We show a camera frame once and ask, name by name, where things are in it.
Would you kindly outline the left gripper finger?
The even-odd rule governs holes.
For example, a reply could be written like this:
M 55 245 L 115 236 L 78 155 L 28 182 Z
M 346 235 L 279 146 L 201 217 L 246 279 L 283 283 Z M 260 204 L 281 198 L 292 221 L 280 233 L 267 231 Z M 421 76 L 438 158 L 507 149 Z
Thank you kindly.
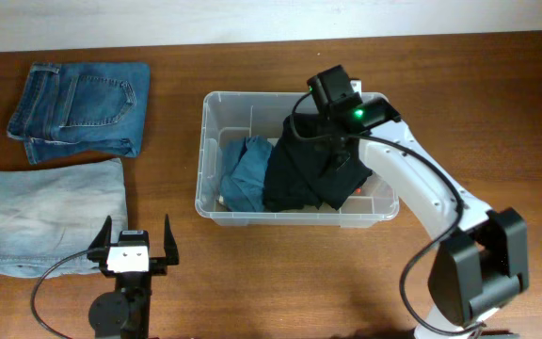
M 112 234 L 112 218 L 107 216 L 101 230 L 95 236 L 91 244 L 89 245 L 90 250 L 104 250 L 110 245 Z
M 167 266 L 176 266 L 180 263 L 180 255 L 176 240 L 170 226 L 169 216 L 165 215 L 164 225 L 164 251 Z

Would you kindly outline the dark blue folded jeans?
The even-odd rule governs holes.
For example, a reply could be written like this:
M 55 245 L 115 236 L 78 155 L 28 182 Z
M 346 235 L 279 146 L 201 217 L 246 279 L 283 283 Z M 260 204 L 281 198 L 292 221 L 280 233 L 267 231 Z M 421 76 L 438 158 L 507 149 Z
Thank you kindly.
M 32 165 L 86 151 L 135 158 L 150 84 L 143 62 L 35 62 L 7 135 Z

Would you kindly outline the teal blue shirt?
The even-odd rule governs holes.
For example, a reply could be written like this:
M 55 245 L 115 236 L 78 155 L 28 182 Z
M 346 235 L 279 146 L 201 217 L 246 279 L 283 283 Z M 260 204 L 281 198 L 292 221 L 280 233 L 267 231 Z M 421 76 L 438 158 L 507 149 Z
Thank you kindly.
M 222 150 L 219 196 L 232 212 L 262 212 L 264 178 L 273 145 L 265 138 L 242 137 Z

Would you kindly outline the dark navy garment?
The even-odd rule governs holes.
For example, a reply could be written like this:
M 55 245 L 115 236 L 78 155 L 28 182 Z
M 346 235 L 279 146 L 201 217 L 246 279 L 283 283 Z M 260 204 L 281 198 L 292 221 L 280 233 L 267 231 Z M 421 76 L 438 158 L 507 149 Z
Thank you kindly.
M 293 134 L 289 119 L 283 121 L 283 130 L 279 140 L 284 142 L 296 168 L 320 198 L 322 204 L 326 203 L 335 210 L 340 209 L 347 198 L 373 174 L 371 169 L 361 163 L 363 168 L 360 170 L 321 177 L 320 173 L 329 156 L 325 142 L 298 140 Z

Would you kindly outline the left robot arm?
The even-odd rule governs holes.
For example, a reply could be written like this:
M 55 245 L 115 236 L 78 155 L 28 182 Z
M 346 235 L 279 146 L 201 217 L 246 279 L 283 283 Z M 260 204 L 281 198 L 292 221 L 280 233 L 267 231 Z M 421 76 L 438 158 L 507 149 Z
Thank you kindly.
M 147 338 L 149 336 L 151 279 L 165 276 L 169 266 L 180 263 L 177 243 L 165 219 L 162 257 L 150 256 L 146 231 L 122 231 L 112 241 L 112 219 L 107 218 L 88 247 L 88 259 L 106 278 L 115 280 L 114 290 L 91 304 L 88 321 L 96 338 Z

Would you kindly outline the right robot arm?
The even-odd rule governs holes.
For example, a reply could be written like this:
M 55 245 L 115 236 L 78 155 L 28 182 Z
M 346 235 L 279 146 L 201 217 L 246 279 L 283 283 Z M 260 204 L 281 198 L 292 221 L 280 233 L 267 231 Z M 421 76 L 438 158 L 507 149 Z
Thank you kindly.
M 433 306 L 413 313 L 414 338 L 488 338 L 486 321 L 529 287 L 527 224 L 513 208 L 495 211 L 460 185 L 412 135 L 383 96 L 362 99 L 342 66 L 308 79 L 322 121 L 319 140 L 359 143 L 359 161 L 379 175 L 420 221 L 430 241 L 405 265 L 437 252 L 428 277 Z

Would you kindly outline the light blue jeans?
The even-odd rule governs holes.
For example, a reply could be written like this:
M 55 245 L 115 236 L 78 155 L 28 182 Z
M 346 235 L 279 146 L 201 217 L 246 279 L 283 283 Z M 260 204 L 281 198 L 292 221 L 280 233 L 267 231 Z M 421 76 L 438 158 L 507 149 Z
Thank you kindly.
M 88 248 L 107 218 L 128 229 L 119 159 L 57 169 L 0 171 L 0 274 L 38 278 Z

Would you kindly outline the clear plastic storage bin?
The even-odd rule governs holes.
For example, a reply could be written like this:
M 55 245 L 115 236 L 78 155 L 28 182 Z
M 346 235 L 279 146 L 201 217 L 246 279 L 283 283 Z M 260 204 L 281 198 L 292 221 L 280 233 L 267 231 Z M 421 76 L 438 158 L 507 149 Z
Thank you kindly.
M 394 218 L 395 191 L 360 161 L 355 139 L 314 141 L 321 121 L 304 93 L 214 91 L 203 100 L 195 207 L 222 226 L 340 225 Z

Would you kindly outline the black garment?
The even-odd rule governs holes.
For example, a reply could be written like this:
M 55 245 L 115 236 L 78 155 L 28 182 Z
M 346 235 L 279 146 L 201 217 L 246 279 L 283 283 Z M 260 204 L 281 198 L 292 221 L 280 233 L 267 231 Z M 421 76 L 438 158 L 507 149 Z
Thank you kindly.
M 263 205 L 271 212 L 319 208 L 322 201 L 296 168 L 284 142 L 278 140 L 267 162 L 263 181 Z

